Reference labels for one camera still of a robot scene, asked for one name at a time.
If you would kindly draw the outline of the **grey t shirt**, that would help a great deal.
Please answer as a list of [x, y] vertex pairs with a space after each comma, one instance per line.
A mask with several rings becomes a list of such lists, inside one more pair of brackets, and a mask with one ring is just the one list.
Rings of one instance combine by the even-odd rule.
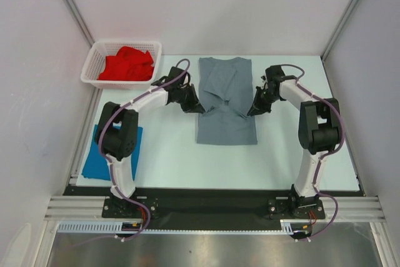
[[248, 116], [253, 103], [252, 61], [199, 58], [197, 143], [217, 146], [256, 145], [256, 122]]

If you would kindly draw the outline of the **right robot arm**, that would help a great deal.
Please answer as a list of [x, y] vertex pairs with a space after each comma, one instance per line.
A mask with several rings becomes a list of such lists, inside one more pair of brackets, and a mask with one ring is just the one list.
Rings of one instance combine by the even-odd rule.
[[344, 144], [344, 126], [336, 98], [322, 98], [305, 88], [300, 78], [287, 75], [281, 64], [265, 70], [248, 116], [270, 113], [276, 101], [288, 101], [299, 111], [298, 139], [303, 148], [301, 167], [287, 199], [268, 202], [270, 217], [307, 218], [322, 208], [319, 182], [328, 156]]

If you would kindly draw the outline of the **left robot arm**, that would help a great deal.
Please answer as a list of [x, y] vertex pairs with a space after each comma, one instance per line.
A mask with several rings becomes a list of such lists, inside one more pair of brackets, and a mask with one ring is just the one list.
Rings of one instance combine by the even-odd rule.
[[153, 82], [134, 99], [124, 104], [107, 102], [103, 106], [94, 141], [99, 154], [106, 160], [111, 193], [118, 198], [116, 209], [123, 216], [134, 215], [138, 207], [150, 213], [145, 205], [131, 197], [136, 189], [131, 156], [138, 140], [139, 115], [171, 103], [178, 103], [184, 113], [205, 112], [188, 69], [173, 66], [167, 76]]

